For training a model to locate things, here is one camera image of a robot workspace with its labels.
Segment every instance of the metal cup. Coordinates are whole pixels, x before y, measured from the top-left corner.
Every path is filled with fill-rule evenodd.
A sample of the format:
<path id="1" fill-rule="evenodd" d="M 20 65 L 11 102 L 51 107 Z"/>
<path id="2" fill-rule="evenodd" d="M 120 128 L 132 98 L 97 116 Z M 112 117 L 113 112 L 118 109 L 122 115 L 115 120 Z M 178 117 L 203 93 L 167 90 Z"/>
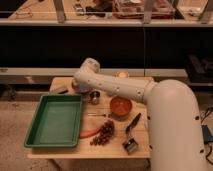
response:
<path id="1" fill-rule="evenodd" d="M 99 103 L 100 92 L 99 91 L 92 91 L 90 93 L 90 101 L 93 105 L 97 105 Z"/>

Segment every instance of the tiled floor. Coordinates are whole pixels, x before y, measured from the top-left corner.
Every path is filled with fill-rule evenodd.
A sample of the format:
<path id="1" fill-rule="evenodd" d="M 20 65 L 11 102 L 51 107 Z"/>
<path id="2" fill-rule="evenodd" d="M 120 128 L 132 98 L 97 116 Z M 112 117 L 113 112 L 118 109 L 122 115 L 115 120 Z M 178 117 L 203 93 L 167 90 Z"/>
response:
<path id="1" fill-rule="evenodd" d="M 16 99 L 9 100 L 7 92 L 1 94 L 0 100 L 0 170 L 2 171 L 55 171 L 47 160 L 33 160 L 26 157 L 23 147 L 26 131 L 31 122 L 41 93 L 19 92 Z M 201 113 L 213 105 L 213 94 L 197 93 Z M 207 123 L 213 132 L 213 115 Z M 56 160 L 63 170 L 71 171 L 141 171 L 147 165 L 146 160 L 140 159 L 91 159 L 91 160 Z M 208 171 L 213 166 L 208 164 Z"/>

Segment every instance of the bowl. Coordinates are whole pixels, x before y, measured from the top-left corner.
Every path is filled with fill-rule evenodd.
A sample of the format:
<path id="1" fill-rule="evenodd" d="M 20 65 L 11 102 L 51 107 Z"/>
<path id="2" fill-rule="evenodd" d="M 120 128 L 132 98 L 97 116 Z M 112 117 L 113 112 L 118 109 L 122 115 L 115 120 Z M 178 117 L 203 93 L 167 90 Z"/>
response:
<path id="1" fill-rule="evenodd" d="M 115 96 L 110 101 L 111 113 L 118 119 L 126 119 L 131 109 L 132 109 L 132 102 L 129 99 Z"/>

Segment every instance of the green plastic tray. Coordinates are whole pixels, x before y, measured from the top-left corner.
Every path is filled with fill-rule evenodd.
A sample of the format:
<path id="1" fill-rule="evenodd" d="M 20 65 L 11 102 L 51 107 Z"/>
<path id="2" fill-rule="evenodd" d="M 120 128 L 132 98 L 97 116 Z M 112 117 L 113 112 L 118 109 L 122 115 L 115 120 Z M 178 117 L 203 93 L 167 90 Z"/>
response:
<path id="1" fill-rule="evenodd" d="M 24 146 L 74 147 L 78 143 L 81 95 L 43 95 L 26 135 Z"/>

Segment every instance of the carrot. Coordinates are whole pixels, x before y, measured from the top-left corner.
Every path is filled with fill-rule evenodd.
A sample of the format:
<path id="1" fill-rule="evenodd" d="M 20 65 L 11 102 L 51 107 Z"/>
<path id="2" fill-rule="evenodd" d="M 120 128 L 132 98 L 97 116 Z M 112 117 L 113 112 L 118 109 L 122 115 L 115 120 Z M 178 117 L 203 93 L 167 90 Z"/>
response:
<path id="1" fill-rule="evenodd" d="M 101 129 L 101 127 L 95 128 L 95 129 L 92 129 L 92 130 L 88 130 L 88 131 L 81 131 L 79 137 L 80 138 L 91 137 L 91 136 L 96 135 L 97 133 L 99 133 L 100 129 Z"/>

